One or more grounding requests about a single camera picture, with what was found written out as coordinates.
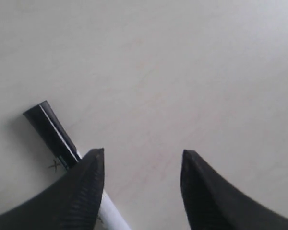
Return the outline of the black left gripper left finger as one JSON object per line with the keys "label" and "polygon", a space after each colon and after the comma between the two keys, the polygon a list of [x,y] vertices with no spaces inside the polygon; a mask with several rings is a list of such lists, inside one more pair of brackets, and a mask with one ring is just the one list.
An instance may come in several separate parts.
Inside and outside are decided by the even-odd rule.
{"label": "black left gripper left finger", "polygon": [[92,149],[53,185],[0,215],[0,230],[92,230],[104,189],[104,150]]}

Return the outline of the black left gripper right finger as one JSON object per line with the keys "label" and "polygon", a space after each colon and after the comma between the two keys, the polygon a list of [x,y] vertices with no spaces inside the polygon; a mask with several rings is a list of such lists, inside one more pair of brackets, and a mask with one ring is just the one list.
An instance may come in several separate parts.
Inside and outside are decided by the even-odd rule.
{"label": "black left gripper right finger", "polygon": [[194,150],[182,154],[181,194],[192,230],[288,230],[288,218],[234,187]]}

